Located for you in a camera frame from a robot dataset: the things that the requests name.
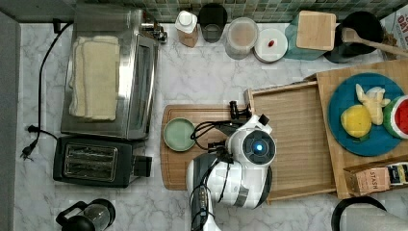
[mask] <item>wooden cutting board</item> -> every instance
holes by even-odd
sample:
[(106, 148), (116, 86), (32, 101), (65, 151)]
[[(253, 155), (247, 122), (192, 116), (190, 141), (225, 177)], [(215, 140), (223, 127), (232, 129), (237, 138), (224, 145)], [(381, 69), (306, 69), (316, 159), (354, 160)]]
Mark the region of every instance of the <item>wooden cutting board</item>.
[(308, 80), (317, 79), (319, 83), (321, 107), (330, 148), (331, 162), (335, 175), (337, 194), (340, 199), (351, 197), (344, 178), (344, 168), (356, 167), (373, 162), (382, 162), (391, 158), (401, 157), (408, 152), (408, 140), (403, 140), (395, 149), (384, 155), (377, 157), (360, 157), (350, 153), (340, 146), (331, 133), (327, 122), (327, 108), (333, 92), (336, 90), (337, 86), (347, 78), (365, 72), (382, 74), (392, 79), (402, 88), (405, 94), (408, 94), (408, 60), (365, 64), (344, 69), (324, 71), (307, 78)]
[[(196, 156), (205, 153), (205, 150), (194, 145), (185, 152), (176, 152), (171, 150), (163, 139), (164, 129), (169, 121), (176, 117), (183, 117), (191, 121), (194, 126), (204, 121), (229, 120), (230, 107), (228, 105), (168, 105), (165, 108), (162, 121), (161, 136), (161, 165), (162, 177), (165, 187), (168, 190), (184, 191), (186, 190), (186, 170), (189, 163)], [(213, 129), (198, 141), (201, 145), (207, 146), (209, 142), (224, 141), (226, 136)]]

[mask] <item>black cable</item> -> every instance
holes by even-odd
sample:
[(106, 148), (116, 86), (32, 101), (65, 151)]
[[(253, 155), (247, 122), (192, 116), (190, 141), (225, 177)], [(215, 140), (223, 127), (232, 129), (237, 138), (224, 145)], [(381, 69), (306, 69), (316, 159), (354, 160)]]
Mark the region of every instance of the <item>black cable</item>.
[(35, 133), (38, 133), (38, 132), (40, 132), (40, 133), (46, 134), (46, 135), (48, 135), (48, 136), (54, 138), (55, 140), (58, 139), (54, 134), (49, 133), (49, 132), (44, 131), (44, 130), (41, 130), (41, 129), (39, 129), (38, 127), (36, 127), (36, 126), (34, 126), (34, 125), (30, 125), (30, 127), (27, 128), (27, 131), (28, 131), (29, 133), (34, 133), (34, 132), (35, 132)]
[(224, 180), (224, 186), (222, 187), (222, 191), (221, 191), (221, 195), (219, 196), (219, 200), (217, 203), (221, 202), (221, 199), (224, 197), (224, 191), (225, 191), (225, 187), (227, 185), (227, 179), (228, 179), (228, 172), (230, 170), (230, 164), (228, 163), (227, 166), (227, 173), (225, 174), (225, 180)]
[(197, 126), (195, 126), (194, 131), (192, 132), (190, 139), (194, 140), (195, 144), (197, 144), (197, 146), (203, 150), (214, 150), (213, 148), (208, 148), (208, 147), (204, 147), (202, 146), (199, 142), (198, 139), (200, 137), (202, 137), (204, 134), (208, 133), (210, 130), (216, 128), (217, 126), (225, 126), (225, 127), (232, 127), (235, 128), (232, 125), (229, 125), (233, 123), (233, 121), (231, 120), (223, 120), (223, 121), (205, 121), (202, 123), (199, 123)]
[[(204, 173), (203, 177), (201, 178), (200, 184), (199, 184), (198, 186), (196, 186), (196, 187), (192, 190), (192, 192), (191, 192), (191, 194), (190, 194), (190, 198), (189, 198), (189, 203), (190, 203), (190, 205), (191, 205), (192, 195), (193, 195), (193, 193), (194, 193), (197, 189), (199, 189), (199, 188), (201, 188), (201, 187), (204, 187), (206, 191), (209, 191), (209, 192), (211, 193), (210, 189), (207, 187), (207, 181), (208, 181), (208, 177), (210, 176), (210, 174), (211, 174), (211, 172), (213, 171), (214, 167), (215, 167), (218, 163), (219, 163), (219, 160), (215, 160), (215, 161), (210, 165), (210, 167), (207, 169), (207, 171)], [(208, 212), (208, 204), (209, 204), (209, 201), (208, 201), (209, 198), (208, 198), (208, 197), (209, 197), (209, 196), (208, 196), (208, 194), (207, 194), (207, 196), (206, 196), (206, 198), (207, 198), (207, 203), (206, 203), (206, 204), (207, 204), (207, 205), (206, 205), (206, 215), (205, 215), (205, 217), (202, 217), (202, 218), (201, 218), (201, 221), (200, 221), (200, 228), (201, 228), (201, 229), (199, 229), (199, 230), (202, 230), (202, 223), (207, 220), (209, 214), (212, 215), (213, 217), (215, 217), (212, 213)], [(196, 230), (196, 229), (198, 228), (198, 227), (192, 228), (192, 225), (193, 225), (194, 222), (195, 222), (195, 218), (196, 218), (196, 215), (194, 216), (194, 219), (191, 221), (191, 230)]]
[(56, 35), (56, 37), (54, 38), (54, 40), (52, 41), (50, 47), (47, 50), (47, 53), (44, 56), (44, 59), (42, 60), (41, 63), (41, 67), (39, 68), (39, 77), (38, 77), (38, 127), (37, 128), (37, 137), (36, 139), (30, 143), (30, 145), (24, 147), (24, 149), (22, 150), (22, 153), (20, 155), (20, 158), (23, 158), (24, 160), (29, 159), (31, 161), (33, 161), (32, 158), (29, 158), (29, 156), (31, 155), (31, 153), (33, 152), (34, 148), (36, 148), (38, 140), (39, 140), (39, 135), (41, 133), (47, 134), (52, 136), (53, 138), (57, 138), (56, 136), (52, 135), (49, 132), (46, 132), (44, 130), (41, 130), (41, 95), (42, 95), (42, 70), (44, 68), (45, 62), (47, 61), (47, 58), (49, 56), (49, 54), (51, 53), (52, 48), (54, 47), (54, 45), (57, 43), (58, 39), (60, 38), (60, 36), (63, 34), (63, 32), (66, 30), (66, 28), (68, 28), (70, 25), (72, 25), (72, 22), (68, 22), (66, 23), (63, 28), (60, 30), (60, 32)]

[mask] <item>blue plate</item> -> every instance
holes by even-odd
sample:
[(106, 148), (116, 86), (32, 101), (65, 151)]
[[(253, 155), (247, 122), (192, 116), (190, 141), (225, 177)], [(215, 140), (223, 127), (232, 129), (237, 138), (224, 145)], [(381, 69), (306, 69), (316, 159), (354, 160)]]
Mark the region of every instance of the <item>blue plate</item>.
[(401, 139), (391, 136), (383, 125), (372, 124), (370, 138), (362, 142), (355, 142), (343, 128), (342, 113), (353, 105), (361, 104), (357, 98), (356, 84), (359, 84), (364, 92), (374, 87), (383, 88), (384, 98), (391, 100), (404, 94), (394, 81), (380, 74), (362, 73), (348, 78), (337, 87), (330, 99), (328, 122), (333, 136), (345, 149), (360, 156), (378, 156), (393, 150)]

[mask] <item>white marble countertop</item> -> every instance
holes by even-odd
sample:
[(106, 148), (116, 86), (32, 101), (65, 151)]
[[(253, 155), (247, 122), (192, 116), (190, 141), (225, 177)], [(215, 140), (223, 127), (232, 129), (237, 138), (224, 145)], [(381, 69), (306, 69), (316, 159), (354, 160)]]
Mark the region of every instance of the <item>white marble countertop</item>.
[[(284, 31), (285, 24), (260, 24), (260, 29)], [(241, 61), (231, 60), (224, 52), (224, 38), (207, 43), (200, 38), (194, 48), (178, 42), (172, 24), (165, 24), (168, 42), (161, 46), (156, 82), (154, 115), (147, 155), (153, 157), (150, 178), (138, 179), (127, 189), (102, 189), (55, 182), (52, 179), (55, 141), (42, 136), (32, 154), (33, 162), (19, 158), (21, 150), (34, 135), (25, 128), (37, 123), (38, 71), (42, 58), (54, 38), (51, 24), (21, 25), (21, 58), (15, 167), (14, 230), (61, 230), (57, 214), (83, 200), (106, 198), (116, 208), (116, 220), (109, 230), (189, 230), (190, 215), (186, 192), (168, 191), (160, 169), (160, 129), (168, 104), (243, 103), (243, 91), (300, 81), (317, 71), (355, 64), (382, 61), (378, 53), (361, 56), (348, 64), (332, 64), (323, 57), (313, 62), (281, 60), (260, 63), (250, 54)], [(71, 28), (54, 47), (45, 65), (43, 82), (43, 128), (60, 135), (64, 79), (70, 49)], [(408, 218), (408, 190), (375, 194), (389, 212)], [(339, 200), (330, 194), (318, 194), (256, 210), (217, 204), (217, 224), (222, 230), (331, 230), (330, 219)]]

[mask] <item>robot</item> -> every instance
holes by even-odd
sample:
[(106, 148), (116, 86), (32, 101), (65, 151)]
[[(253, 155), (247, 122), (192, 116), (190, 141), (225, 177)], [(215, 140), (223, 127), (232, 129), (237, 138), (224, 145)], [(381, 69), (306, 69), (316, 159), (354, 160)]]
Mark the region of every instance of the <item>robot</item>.
[[(231, 120), (201, 123), (191, 135), (198, 146), (207, 150), (193, 159), (187, 169), (191, 231), (220, 230), (215, 223), (212, 201), (255, 209), (270, 192), (270, 163), (276, 146), (268, 118), (252, 115), (249, 108), (239, 112), (235, 101), (230, 102), (230, 107)], [(223, 132), (228, 139), (209, 144), (208, 148), (201, 146), (197, 139), (212, 128)]]

